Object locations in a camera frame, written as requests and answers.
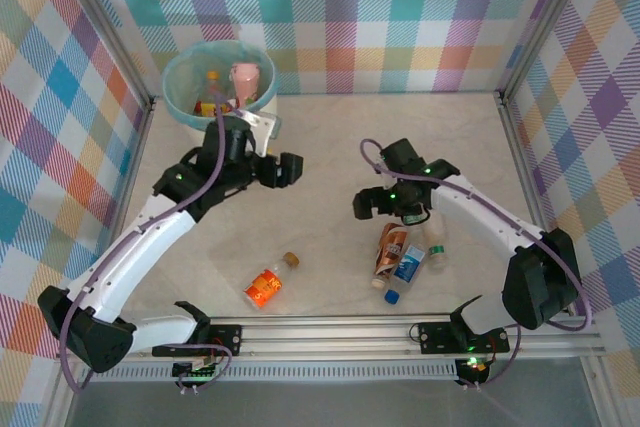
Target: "brown cork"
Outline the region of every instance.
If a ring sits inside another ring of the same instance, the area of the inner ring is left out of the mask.
[[[289,264],[289,267],[297,267],[298,265],[300,265],[300,259],[298,259],[298,257],[296,256],[296,254],[294,254],[293,252],[287,252],[286,254],[284,254],[282,256],[282,259]]]

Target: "bottle cap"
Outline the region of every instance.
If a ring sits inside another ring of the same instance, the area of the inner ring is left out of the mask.
[[[300,259],[298,259],[298,256],[293,252],[287,252],[282,256],[282,259],[289,264],[289,267],[297,267],[300,265]]]
[[[382,290],[385,286],[385,281],[382,279],[371,279],[371,285],[376,289]]]
[[[400,298],[400,294],[397,293],[395,290],[387,290],[387,293],[384,294],[384,300],[386,300],[387,302],[389,302],[390,304],[395,305],[398,302],[398,299]]]

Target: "plaid wallpaper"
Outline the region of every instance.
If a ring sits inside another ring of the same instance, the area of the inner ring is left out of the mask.
[[[0,426],[35,424],[36,305],[105,248],[142,109],[77,0],[0,0]]]
[[[574,239],[640,419],[640,0],[570,0],[516,104],[545,214]]]
[[[287,94],[494,90],[535,1],[102,0],[151,91],[188,45],[240,38]]]
[[[509,61],[507,62],[507,67],[505,68],[502,76],[500,77],[500,82],[498,83],[498,90],[504,90],[511,74],[513,73],[513,68],[516,65],[516,62],[520,59],[520,55],[524,50],[525,46],[531,40],[531,36],[538,25],[538,21],[540,20],[540,16],[544,11],[544,8],[547,6],[550,0],[538,0],[536,2],[535,7],[531,11],[529,18],[527,19],[527,23],[518,38],[518,43],[516,44],[511,56],[509,57]]]

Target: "metal frame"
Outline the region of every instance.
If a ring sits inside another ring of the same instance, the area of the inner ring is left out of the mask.
[[[542,49],[547,37],[549,37],[549,33],[556,25],[568,1],[569,0],[549,0],[544,7],[531,39],[527,42],[522,54],[520,54],[520,57],[516,61],[513,73],[505,85],[503,98],[505,99],[506,105],[509,104],[514,94],[524,82],[529,69],[533,65],[538,53],[540,53],[540,49]]]
[[[409,338],[409,329],[421,322],[448,322],[449,315],[403,316],[273,316],[226,317],[212,323],[242,325],[242,348],[234,362],[263,361],[364,361],[456,359],[464,355],[423,355]],[[579,325],[581,317],[562,315],[557,320]],[[507,329],[512,346],[516,331]],[[580,333],[559,333],[551,326],[535,331],[523,329],[519,358],[562,358],[604,354],[595,327]],[[511,354],[498,354],[507,359]],[[129,355],[124,361],[173,361],[152,357],[150,351]]]
[[[624,401],[618,395],[606,357],[584,357],[581,361],[591,398],[602,425],[633,425]]]
[[[520,185],[524,191],[524,199],[527,202],[527,208],[529,209],[529,215],[534,224],[544,227],[545,230],[549,230],[549,222],[545,218],[542,210],[542,201],[538,194],[538,189],[533,180],[531,169],[527,164],[527,160],[522,148],[522,143],[517,134],[517,129],[513,116],[509,109],[504,104],[502,95],[499,92],[494,93],[494,99],[496,107],[498,108],[498,115],[504,128],[504,133],[507,136],[507,143],[511,150],[511,156],[516,166],[516,172],[520,179]]]
[[[129,87],[134,90],[141,104],[147,109],[151,108],[153,95],[147,89],[138,69],[127,53],[127,49],[122,44],[120,37],[114,26],[109,21],[99,0],[78,0],[85,14],[98,32],[100,39],[104,42],[109,53],[113,56],[116,65],[122,72]]]
[[[71,372],[76,378],[82,370],[80,362],[74,362],[71,365]],[[38,417],[38,427],[60,427],[61,425],[66,425],[73,398],[74,393],[64,380],[60,363],[56,362],[54,372],[50,375],[45,389],[42,409],[40,409]]]
[[[173,362],[133,361],[119,364],[94,382],[171,382]],[[81,377],[88,373],[84,369]],[[220,378],[226,382],[365,382],[376,380],[458,380],[453,360],[359,362],[233,362]],[[185,377],[183,380],[198,380]]]
[[[522,32],[527,27],[527,24],[530,20],[530,14],[535,9],[537,3],[538,0],[524,0],[524,2],[522,3],[522,6],[520,8],[520,15],[515,20],[513,27],[502,43],[502,53],[500,54],[500,60],[493,68],[493,72],[487,84],[488,86],[496,86],[500,84],[500,80],[504,75],[504,71],[507,69],[507,65],[509,64],[511,55],[518,45],[518,41],[520,40]]]
[[[113,229],[111,230],[111,237],[109,243],[112,244],[122,232],[124,228],[127,211],[129,210],[129,203],[131,202],[131,193],[138,177],[138,171],[140,170],[140,162],[142,162],[142,154],[144,153],[144,147],[147,144],[147,138],[149,137],[149,130],[151,130],[151,122],[153,122],[153,114],[155,112],[155,102],[153,102],[148,109],[143,113],[143,118],[140,123],[140,137],[136,145],[135,152],[131,156],[131,164],[127,170],[127,174],[124,180],[124,187],[120,193],[120,205],[116,212],[115,222]]]

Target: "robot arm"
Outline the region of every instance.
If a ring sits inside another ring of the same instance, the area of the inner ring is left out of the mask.
[[[171,315],[148,319],[122,319],[125,302],[158,259],[191,230],[207,211],[255,180],[270,188],[286,187],[302,175],[302,158],[283,153],[267,155],[267,141],[275,119],[246,111],[224,118],[225,138],[217,124],[207,128],[202,147],[193,149],[167,169],[133,223],[82,276],[66,290],[47,287],[38,305],[53,334],[59,338],[72,302],[84,297],[73,314],[67,347],[95,372],[105,372],[130,352],[165,344],[203,343],[205,315],[187,302],[177,302]],[[214,169],[220,142],[225,142],[222,170],[212,187],[184,210],[142,230],[141,226],[189,198],[206,184]],[[118,249],[91,285],[97,266]]]
[[[565,232],[555,229],[547,233],[517,218],[477,191],[445,160],[427,164],[407,139],[382,149],[381,155],[392,172],[446,181],[437,184],[399,180],[390,189],[364,189],[353,201],[356,218],[371,218],[372,208],[377,208],[378,214],[401,218],[435,209],[491,245],[507,265],[501,292],[476,297],[451,315],[452,328],[461,344],[473,336],[516,323],[536,329],[576,300],[577,290],[564,271],[532,240],[550,247],[579,278],[573,243]]]

